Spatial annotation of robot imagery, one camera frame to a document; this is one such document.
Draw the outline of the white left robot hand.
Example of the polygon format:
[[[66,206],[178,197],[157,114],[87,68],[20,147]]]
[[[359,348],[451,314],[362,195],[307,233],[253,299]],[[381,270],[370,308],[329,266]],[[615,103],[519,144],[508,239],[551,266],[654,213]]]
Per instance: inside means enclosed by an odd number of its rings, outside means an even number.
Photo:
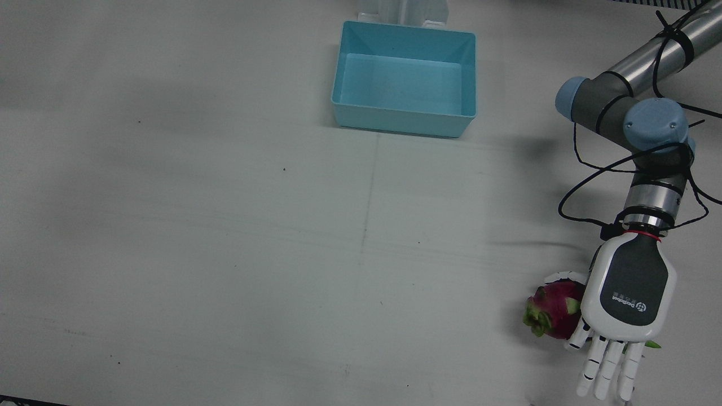
[[[665,324],[677,273],[661,252],[661,237],[628,230],[598,247],[589,272],[556,272],[544,285],[570,280],[583,284],[581,317],[568,349],[589,344],[576,383],[583,398],[606,399],[610,390],[630,401],[645,345]]]

